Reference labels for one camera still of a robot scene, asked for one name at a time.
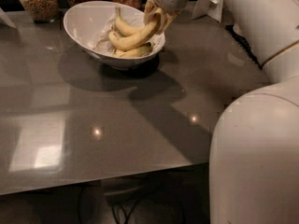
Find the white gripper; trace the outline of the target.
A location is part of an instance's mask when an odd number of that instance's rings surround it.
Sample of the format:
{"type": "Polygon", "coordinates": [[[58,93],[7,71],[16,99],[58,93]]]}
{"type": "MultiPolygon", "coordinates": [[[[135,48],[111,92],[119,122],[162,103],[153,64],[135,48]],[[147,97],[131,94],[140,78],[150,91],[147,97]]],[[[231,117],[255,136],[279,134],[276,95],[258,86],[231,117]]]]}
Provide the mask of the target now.
{"type": "Polygon", "coordinates": [[[144,8],[144,23],[148,24],[153,18],[161,16],[157,34],[162,34],[178,16],[189,0],[147,0],[144,8]]]}

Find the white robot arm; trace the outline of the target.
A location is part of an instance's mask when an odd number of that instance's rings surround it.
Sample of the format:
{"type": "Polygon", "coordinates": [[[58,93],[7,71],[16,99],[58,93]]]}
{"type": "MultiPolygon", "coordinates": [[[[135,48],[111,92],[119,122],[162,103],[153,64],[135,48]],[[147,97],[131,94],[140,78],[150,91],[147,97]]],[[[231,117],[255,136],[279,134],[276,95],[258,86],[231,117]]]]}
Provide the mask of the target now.
{"type": "Polygon", "coordinates": [[[209,155],[210,224],[299,224],[298,0],[224,0],[269,85],[221,114],[209,155]]]}

